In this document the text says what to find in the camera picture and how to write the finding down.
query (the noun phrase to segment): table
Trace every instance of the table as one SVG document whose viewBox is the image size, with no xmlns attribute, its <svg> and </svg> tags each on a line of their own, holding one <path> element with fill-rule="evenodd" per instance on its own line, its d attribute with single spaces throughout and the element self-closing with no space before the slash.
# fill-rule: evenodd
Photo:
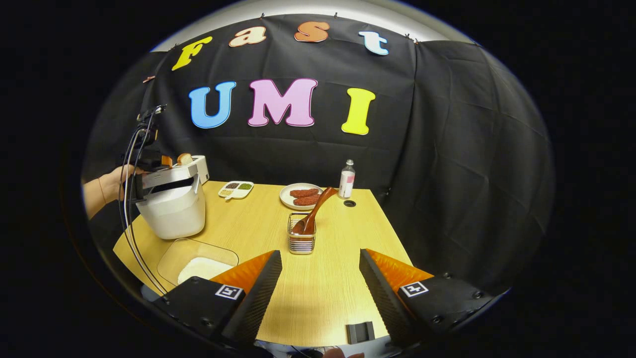
<svg viewBox="0 0 636 358">
<path fill-rule="evenodd" d="M 388 335 L 359 270 L 360 249 L 370 248 L 411 264 L 404 247 L 368 189 L 354 189 L 353 208 L 338 196 L 329 198 L 316 216 L 316 244 L 310 255 L 287 248 L 287 219 L 294 210 L 279 199 L 281 185 L 255 184 L 244 199 L 226 202 L 218 196 L 225 182 L 203 185 L 206 222 L 190 238 L 233 250 L 239 263 L 280 250 L 282 272 L 263 317 L 257 339 L 302 347 L 348 344 L 345 325 L 372 321 L 376 338 Z M 133 222 L 137 246 L 157 274 L 157 264 L 172 244 L 157 237 L 146 221 Z M 123 235 L 115 254 L 148 287 L 156 290 L 133 256 Z"/>
</svg>

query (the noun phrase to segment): plate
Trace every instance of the plate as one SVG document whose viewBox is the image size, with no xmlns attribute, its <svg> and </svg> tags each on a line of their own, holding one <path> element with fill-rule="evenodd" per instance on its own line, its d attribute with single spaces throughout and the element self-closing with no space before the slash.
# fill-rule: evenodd
<svg viewBox="0 0 636 358">
<path fill-rule="evenodd" d="M 233 183 L 236 183 L 237 187 L 235 189 L 227 189 L 227 186 Z M 249 189 L 239 189 L 241 184 L 249 184 L 251 185 L 251 187 Z M 252 182 L 240 182 L 240 181 L 234 180 L 232 182 L 225 183 L 225 185 L 221 189 L 219 189 L 219 196 L 227 197 L 230 194 L 233 194 L 232 199 L 243 199 L 249 194 L 250 191 L 252 191 L 253 188 L 254 188 L 254 183 Z M 229 194 L 222 194 L 224 190 L 227 190 Z"/>
<path fill-rule="evenodd" d="M 315 207 L 315 204 L 307 205 L 307 206 L 294 205 L 294 200 L 296 198 L 289 195 L 289 193 L 292 190 L 307 190 L 307 189 L 318 189 L 318 194 L 322 194 L 322 189 L 317 185 L 307 184 L 307 183 L 296 183 L 296 184 L 288 185 L 280 191 L 280 201 L 282 201 L 282 203 L 285 204 L 285 206 L 287 206 L 290 209 L 300 210 L 300 211 L 313 210 Z"/>
</svg>

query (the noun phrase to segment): bread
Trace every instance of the bread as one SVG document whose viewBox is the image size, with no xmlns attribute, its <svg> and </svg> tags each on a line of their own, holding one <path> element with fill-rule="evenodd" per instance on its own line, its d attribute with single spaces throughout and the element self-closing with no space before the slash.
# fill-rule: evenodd
<svg viewBox="0 0 636 358">
<path fill-rule="evenodd" d="M 177 163 L 179 163 L 180 166 L 186 166 L 193 161 L 194 159 L 192 159 L 192 155 L 190 155 L 190 153 L 183 153 L 177 158 Z"/>
</svg>

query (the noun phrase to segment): bottle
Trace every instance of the bottle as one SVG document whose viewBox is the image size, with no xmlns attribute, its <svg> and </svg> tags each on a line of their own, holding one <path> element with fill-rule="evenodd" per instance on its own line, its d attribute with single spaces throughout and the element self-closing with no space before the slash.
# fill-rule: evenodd
<svg viewBox="0 0 636 358">
<path fill-rule="evenodd" d="M 340 188 L 338 189 L 338 196 L 341 199 L 348 199 L 351 197 L 351 192 L 354 188 L 354 178 L 356 177 L 356 171 L 354 170 L 354 161 L 347 160 L 347 166 L 342 169 L 340 173 Z"/>
</svg>

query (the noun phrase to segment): yellow letter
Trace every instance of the yellow letter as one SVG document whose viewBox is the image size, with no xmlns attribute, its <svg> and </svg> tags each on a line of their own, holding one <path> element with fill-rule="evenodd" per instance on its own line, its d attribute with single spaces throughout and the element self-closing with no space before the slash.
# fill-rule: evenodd
<svg viewBox="0 0 636 358">
<path fill-rule="evenodd" d="M 243 46 L 246 43 L 259 43 L 267 38 L 265 35 L 265 28 L 263 26 L 250 27 L 243 31 L 237 32 L 234 36 L 242 36 L 233 38 L 230 41 L 230 47 Z"/>
<path fill-rule="evenodd" d="M 347 121 L 342 125 L 342 131 L 364 136 L 369 133 L 369 127 L 366 126 L 366 115 L 369 112 L 369 104 L 375 99 L 375 95 L 365 89 L 348 89 L 347 94 L 351 97 L 351 105 Z"/>
<path fill-rule="evenodd" d="M 199 51 L 201 51 L 201 48 L 203 47 L 204 43 L 208 43 L 212 41 L 212 36 L 208 36 L 204 39 L 200 39 L 197 42 L 191 43 L 189 45 L 186 45 L 183 47 L 183 49 L 181 49 L 181 56 L 179 56 L 179 60 L 177 61 L 177 63 L 172 67 L 172 70 L 174 71 L 177 68 L 181 68 L 187 64 L 190 63 L 190 61 L 192 61 L 190 59 L 190 56 L 196 56 L 198 54 Z"/>
</svg>

